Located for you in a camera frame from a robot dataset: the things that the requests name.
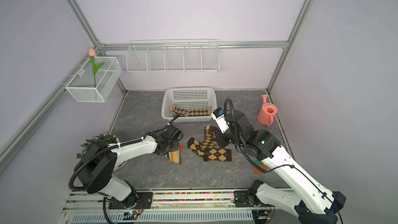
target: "colorful bead strip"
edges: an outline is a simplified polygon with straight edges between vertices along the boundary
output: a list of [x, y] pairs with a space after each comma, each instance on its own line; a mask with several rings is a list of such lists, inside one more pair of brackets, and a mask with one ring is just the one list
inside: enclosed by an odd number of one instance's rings
[[154, 202], [185, 202], [185, 201], [231, 201], [232, 198], [207, 198], [207, 199], [161, 199]]
[[191, 194], [233, 194], [233, 191], [206, 191], [206, 192], [161, 192], [154, 195], [191, 195]]

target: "potted plant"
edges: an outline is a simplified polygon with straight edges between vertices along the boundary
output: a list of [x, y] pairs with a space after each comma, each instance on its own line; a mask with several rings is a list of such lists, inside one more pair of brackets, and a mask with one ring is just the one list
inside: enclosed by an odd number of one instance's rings
[[[76, 158], [82, 159], [82, 157], [93, 146], [93, 144], [95, 144], [96, 142], [98, 142], [100, 140], [105, 141], [107, 144], [116, 144], [119, 142], [119, 139], [115, 135], [112, 135], [112, 134], [100, 134], [99, 136], [94, 136], [92, 139], [86, 139], [86, 143], [80, 145], [84, 149], [83, 149], [82, 153], [77, 153]], [[126, 161], [115, 169], [122, 167], [125, 163], [126, 163]]]

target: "sock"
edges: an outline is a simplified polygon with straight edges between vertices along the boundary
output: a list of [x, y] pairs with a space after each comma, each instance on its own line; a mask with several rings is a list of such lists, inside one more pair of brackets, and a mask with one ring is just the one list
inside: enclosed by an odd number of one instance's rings
[[[249, 158], [250, 158], [256, 165], [260, 166], [260, 168], [267, 170], [267, 167], [266, 167], [266, 165], [265, 165], [263, 162], [259, 161], [257, 158], [252, 157], [252, 156], [249, 156]], [[253, 166], [253, 171], [254, 171], [254, 174], [260, 174], [260, 173], [262, 173], [261, 171], [259, 171], [258, 169], [256, 169], [256, 167], [254, 167], [254, 166]]]
[[167, 154], [165, 155], [168, 159], [170, 159], [171, 162], [175, 162], [178, 164], [181, 164], [180, 161], [180, 152], [182, 152], [182, 150], [184, 149], [184, 146], [182, 146], [181, 144], [178, 145], [178, 151], [175, 152], [167, 152]]
[[188, 149], [195, 152], [203, 158], [203, 161], [210, 160], [230, 162], [232, 161], [231, 149], [214, 148], [216, 145], [214, 131], [217, 127], [205, 127], [205, 140], [202, 144], [194, 138], [190, 138], [187, 142]]
[[181, 114], [183, 117], [192, 117], [192, 116], [210, 116], [212, 111], [211, 107], [208, 108], [196, 108], [196, 109], [184, 109], [177, 107], [176, 105], [170, 106], [170, 112], [172, 112], [173, 116], [177, 114]]
[[214, 131], [217, 130], [217, 127], [213, 126], [207, 126], [205, 127], [205, 140], [203, 142], [203, 145], [201, 146], [202, 149], [204, 148], [213, 148], [216, 146], [216, 134], [214, 134]]

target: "green tulip leaf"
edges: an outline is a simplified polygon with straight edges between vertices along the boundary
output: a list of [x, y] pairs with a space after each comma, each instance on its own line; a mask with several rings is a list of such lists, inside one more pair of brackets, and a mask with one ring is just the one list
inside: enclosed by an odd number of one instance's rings
[[102, 65], [104, 65], [104, 64], [105, 64], [105, 62], [98, 63], [98, 64], [93, 68], [93, 75], [94, 75], [94, 76], [96, 75], [98, 69], [100, 69], [100, 67], [102, 67]]
[[93, 67], [93, 69], [96, 66], [96, 63], [94, 62], [94, 57], [90, 56], [90, 62], [91, 62], [91, 66]]

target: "pink tulip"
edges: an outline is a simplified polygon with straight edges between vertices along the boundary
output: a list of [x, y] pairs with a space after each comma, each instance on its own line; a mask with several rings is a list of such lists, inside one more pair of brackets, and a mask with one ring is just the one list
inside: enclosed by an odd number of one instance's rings
[[96, 53], [96, 51], [93, 48], [90, 48], [88, 50], [88, 55], [89, 56], [97, 56], [97, 53]]

